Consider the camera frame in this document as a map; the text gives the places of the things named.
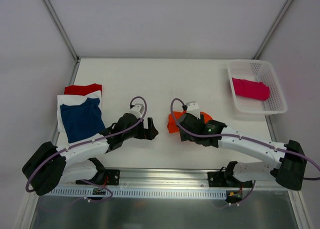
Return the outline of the orange t shirt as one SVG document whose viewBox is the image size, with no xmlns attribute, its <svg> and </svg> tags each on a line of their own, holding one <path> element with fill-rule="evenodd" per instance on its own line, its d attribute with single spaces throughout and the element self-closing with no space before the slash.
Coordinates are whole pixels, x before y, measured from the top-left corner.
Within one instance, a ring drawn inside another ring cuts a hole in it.
<svg viewBox="0 0 320 229">
<path fill-rule="evenodd" d="M 176 117 L 176 119 L 179 119 L 179 118 L 180 118 L 183 114 L 185 114 L 185 113 L 186 113 L 185 110 L 184 110 L 184 111 L 174 111 L 174 112 L 173 112 L 173 114 L 174 114 L 174 116 Z M 212 119 L 213 119 L 209 114 L 207 114 L 207 113 L 205 113 L 205 112 L 203 112 L 203 111 L 200 112 L 200 115 L 204 117 L 204 122 L 205 122 L 205 123 L 207 123 L 209 120 L 212 120 Z M 167 130 L 168 130 L 168 132 L 169 132 L 170 134 L 178 133 L 179 130 L 180 130 L 180 129 L 178 128 L 178 126 L 177 126 L 177 124 L 176 124 L 176 122 L 175 122 L 172 114 L 169 114 L 169 115 L 168 115 Z"/>
</svg>

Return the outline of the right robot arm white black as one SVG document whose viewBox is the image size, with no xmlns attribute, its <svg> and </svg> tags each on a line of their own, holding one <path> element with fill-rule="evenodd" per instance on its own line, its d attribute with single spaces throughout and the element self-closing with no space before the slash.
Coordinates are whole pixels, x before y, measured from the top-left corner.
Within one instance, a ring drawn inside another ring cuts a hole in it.
<svg viewBox="0 0 320 229">
<path fill-rule="evenodd" d="M 276 181 L 280 186 L 299 191 L 302 188 L 307 160 L 299 142 L 288 143 L 251 138 L 225 123 L 185 113 L 178 119 L 181 141 L 190 141 L 204 147 L 233 150 L 258 162 L 228 163 L 224 182 L 235 187 L 240 182 Z"/>
</svg>

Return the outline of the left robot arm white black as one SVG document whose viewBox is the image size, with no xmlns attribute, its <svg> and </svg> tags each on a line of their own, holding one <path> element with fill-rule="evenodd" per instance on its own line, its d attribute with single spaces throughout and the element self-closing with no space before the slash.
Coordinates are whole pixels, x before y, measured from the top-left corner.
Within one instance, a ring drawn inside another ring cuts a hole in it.
<svg viewBox="0 0 320 229">
<path fill-rule="evenodd" d="M 59 184 L 104 183 L 106 171 L 98 156 L 112 152 L 128 139 L 153 140 L 159 134 L 153 119 L 144 120 L 132 113 L 125 113 L 117 122 L 90 139 L 68 146 L 44 142 L 22 167 L 27 179 L 25 190 L 38 196 L 46 195 Z"/>
</svg>

